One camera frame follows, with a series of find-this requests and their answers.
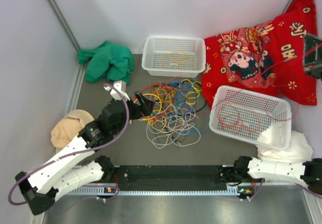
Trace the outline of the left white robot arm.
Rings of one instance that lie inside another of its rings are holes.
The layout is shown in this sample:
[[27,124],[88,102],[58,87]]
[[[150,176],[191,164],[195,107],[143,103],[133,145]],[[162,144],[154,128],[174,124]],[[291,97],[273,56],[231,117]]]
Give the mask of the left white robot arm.
[[108,157],[99,156],[87,165],[74,166],[98,150],[113,144],[125,132],[131,120],[150,116],[154,101],[140,92],[138,103],[120,92],[103,108],[101,115],[86,124],[71,142],[41,167],[20,172],[16,183],[33,215],[46,212],[61,197],[91,182],[109,182],[115,167]]

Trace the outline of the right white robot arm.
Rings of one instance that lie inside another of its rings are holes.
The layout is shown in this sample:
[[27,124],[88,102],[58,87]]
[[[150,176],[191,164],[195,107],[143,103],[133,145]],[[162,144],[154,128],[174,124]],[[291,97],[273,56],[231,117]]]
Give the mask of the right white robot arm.
[[[306,34],[303,40],[304,73],[321,80],[321,38]],[[233,174],[242,182],[270,179],[294,183],[321,199],[321,158],[305,162],[273,162],[241,156],[233,164]]]

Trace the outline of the red patterned cloth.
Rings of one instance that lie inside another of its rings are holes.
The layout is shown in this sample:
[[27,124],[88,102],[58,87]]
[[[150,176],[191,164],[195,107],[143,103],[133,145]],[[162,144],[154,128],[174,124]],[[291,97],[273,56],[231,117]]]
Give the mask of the red patterned cloth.
[[315,106],[316,81],[302,60],[304,36],[316,33],[314,0],[295,0],[272,21],[206,38],[205,100],[211,105],[218,88],[228,85]]

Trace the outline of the green cloth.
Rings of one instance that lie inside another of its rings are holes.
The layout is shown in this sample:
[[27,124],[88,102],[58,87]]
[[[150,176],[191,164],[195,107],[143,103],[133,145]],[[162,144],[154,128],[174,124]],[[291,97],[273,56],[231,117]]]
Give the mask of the green cloth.
[[85,73],[87,82],[96,83],[106,79],[130,84],[135,62],[128,47],[105,41],[94,49],[80,49],[76,55],[80,65],[87,65]]

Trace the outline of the white basket at back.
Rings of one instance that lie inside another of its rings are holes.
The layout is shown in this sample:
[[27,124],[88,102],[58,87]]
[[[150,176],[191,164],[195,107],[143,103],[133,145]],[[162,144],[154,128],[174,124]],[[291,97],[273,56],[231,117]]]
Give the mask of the white basket at back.
[[150,36],[143,49],[141,66],[151,76],[195,78],[206,68],[202,38]]

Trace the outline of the white basket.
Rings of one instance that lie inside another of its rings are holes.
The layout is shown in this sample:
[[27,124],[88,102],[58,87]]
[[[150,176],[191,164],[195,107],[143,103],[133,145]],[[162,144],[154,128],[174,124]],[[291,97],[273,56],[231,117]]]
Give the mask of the white basket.
[[141,66],[151,76],[195,78],[206,68],[202,38],[150,36],[143,49]]
[[283,151],[291,137],[290,104],[277,97],[221,86],[213,98],[209,128],[257,147]]

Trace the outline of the beige cloth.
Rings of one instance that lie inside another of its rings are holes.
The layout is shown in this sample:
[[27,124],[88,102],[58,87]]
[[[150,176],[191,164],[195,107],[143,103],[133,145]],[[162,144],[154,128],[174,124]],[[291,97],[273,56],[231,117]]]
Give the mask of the beige cloth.
[[94,117],[89,112],[80,109],[72,110],[63,117],[51,131],[51,142],[56,153],[66,147],[92,121]]

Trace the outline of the white basket at right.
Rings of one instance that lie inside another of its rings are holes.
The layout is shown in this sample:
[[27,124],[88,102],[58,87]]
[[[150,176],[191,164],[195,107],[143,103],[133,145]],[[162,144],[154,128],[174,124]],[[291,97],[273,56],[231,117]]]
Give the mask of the white basket at right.
[[283,151],[291,137],[290,104],[277,97],[221,86],[213,98],[209,128],[257,147]]

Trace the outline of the white cloth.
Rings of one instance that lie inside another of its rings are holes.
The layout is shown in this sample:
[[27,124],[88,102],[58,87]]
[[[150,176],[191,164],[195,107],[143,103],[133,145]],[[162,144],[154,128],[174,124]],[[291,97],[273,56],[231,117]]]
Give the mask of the white cloth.
[[310,161],[313,149],[303,133],[292,131],[289,147],[283,151],[258,147],[258,158],[263,161],[298,163]]

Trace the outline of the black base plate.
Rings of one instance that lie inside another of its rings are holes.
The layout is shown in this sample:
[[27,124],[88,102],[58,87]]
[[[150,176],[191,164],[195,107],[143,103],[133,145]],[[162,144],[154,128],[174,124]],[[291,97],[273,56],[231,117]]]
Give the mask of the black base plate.
[[238,183],[231,167],[120,166],[115,169],[121,190],[186,191],[223,190],[226,183]]

